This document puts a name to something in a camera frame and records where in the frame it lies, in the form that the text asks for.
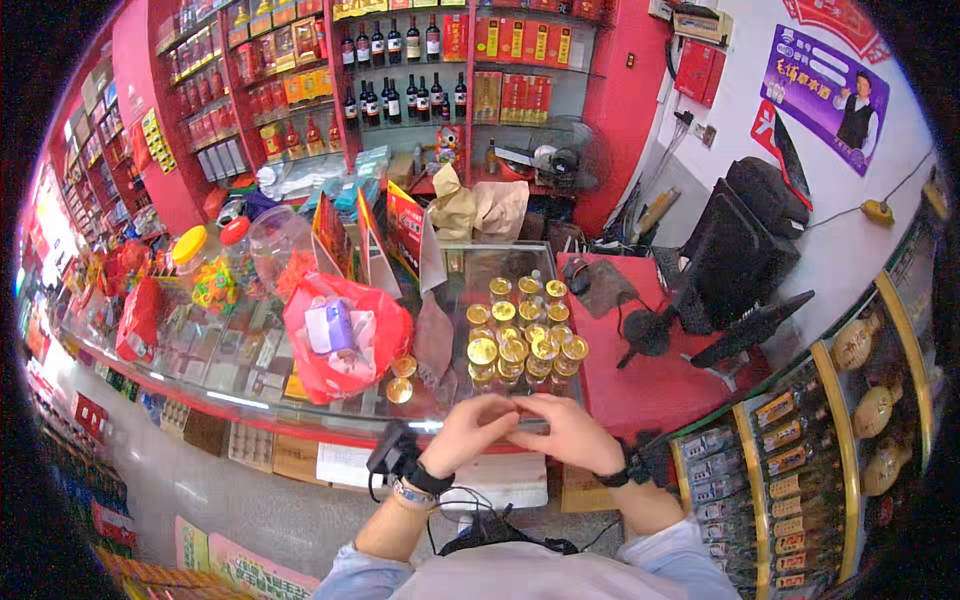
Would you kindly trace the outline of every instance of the purple poster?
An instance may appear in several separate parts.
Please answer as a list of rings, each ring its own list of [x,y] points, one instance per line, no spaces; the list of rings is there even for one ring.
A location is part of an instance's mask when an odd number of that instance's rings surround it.
[[[860,177],[883,129],[890,86],[824,42],[777,26],[760,96],[816,133]]]

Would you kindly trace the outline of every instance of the red plastic bag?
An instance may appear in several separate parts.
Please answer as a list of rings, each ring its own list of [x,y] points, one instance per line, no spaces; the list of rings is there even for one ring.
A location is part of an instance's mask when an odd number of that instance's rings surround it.
[[[310,342],[300,331],[304,329],[303,313],[317,297],[340,297],[349,300],[357,310],[372,311],[376,317],[373,346],[374,377],[361,380],[353,375],[334,371],[327,356],[313,351]],[[311,271],[303,276],[293,296],[283,309],[287,338],[297,360],[300,383],[314,404],[329,404],[335,400],[356,396],[383,378],[390,363],[410,351],[414,320],[389,294],[341,277]]]
[[[117,355],[127,362],[154,360],[156,312],[160,286],[152,277],[143,277],[127,296],[123,318],[117,329]]]

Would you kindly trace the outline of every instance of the man in poster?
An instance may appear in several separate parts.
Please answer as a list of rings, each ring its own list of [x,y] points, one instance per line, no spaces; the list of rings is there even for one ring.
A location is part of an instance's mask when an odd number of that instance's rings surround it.
[[[833,98],[833,107],[844,111],[837,139],[851,149],[859,150],[864,158],[874,153],[879,123],[876,111],[870,106],[870,91],[870,76],[865,71],[857,71],[856,95],[844,87]]]

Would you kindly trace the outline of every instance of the light blue sleeve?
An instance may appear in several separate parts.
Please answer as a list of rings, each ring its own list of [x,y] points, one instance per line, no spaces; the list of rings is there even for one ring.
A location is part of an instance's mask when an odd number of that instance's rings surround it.
[[[739,598],[730,580],[710,559],[700,525],[688,516],[653,536],[639,536],[620,547],[616,558],[664,579],[686,585],[687,597]]]
[[[383,600],[413,572],[408,563],[378,559],[349,543],[340,548],[330,574],[320,582],[311,600]]]

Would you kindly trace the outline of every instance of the floor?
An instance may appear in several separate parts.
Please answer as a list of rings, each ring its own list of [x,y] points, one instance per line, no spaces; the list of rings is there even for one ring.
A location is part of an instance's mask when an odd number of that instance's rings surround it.
[[[140,558],[176,566],[174,519],[182,516],[209,533],[220,533],[267,559],[313,577],[329,572],[338,548],[373,514],[364,494],[311,485],[218,458],[160,431],[139,404],[120,397],[91,368],[73,361],[56,342],[45,364],[48,380],[66,397],[79,391],[109,413],[107,447],[127,482],[128,507],[136,522]],[[457,531],[459,514],[431,519],[438,547]],[[565,515],[559,500],[540,509],[514,511],[511,522],[535,538],[567,538],[583,546],[616,513]],[[623,541],[614,526],[591,552],[611,556]],[[426,536],[414,555],[431,555]]]

